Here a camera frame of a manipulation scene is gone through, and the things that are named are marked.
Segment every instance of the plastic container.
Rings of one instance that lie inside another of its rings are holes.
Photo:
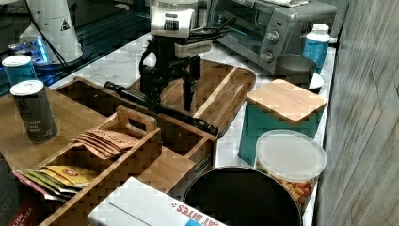
[[[291,130],[264,133],[256,143],[256,169],[276,178],[305,210],[327,156],[310,137]]]
[[[322,71],[330,39],[328,26],[325,24],[314,24],[311,33],[306,36],[302,56],[316,62],[316,73],[318,74]]]

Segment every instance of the oven door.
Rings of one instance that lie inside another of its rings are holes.
[[[240,3],[239,0],[215,0],[208,22],[210,26],[220,27],[230,18],[236,17],[232,26],[234,30],[218,41],[258,63],[263,39],[275,7],[262,2],[256,2],[252,6],[253,8],[246,3]]]

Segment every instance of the black bowl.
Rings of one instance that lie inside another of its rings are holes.
[[[293,196],[255,169],[210,170],[191,183],[183,202],[229,226],[302,225]]]

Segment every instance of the cardboard box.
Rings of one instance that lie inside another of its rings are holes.
[[[88,215],[91,226],[223,226],[136,178],[129,178]]]

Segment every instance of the oven window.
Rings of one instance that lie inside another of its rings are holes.
[[[232,26],[235,31],[230,32],[226,38],[238,42],[248,50],[258,54],[271,14],[266,10],[249,8],[233,0],[218,0],[212,18],[212,26],[219,27],[235,16],[237,19]]]

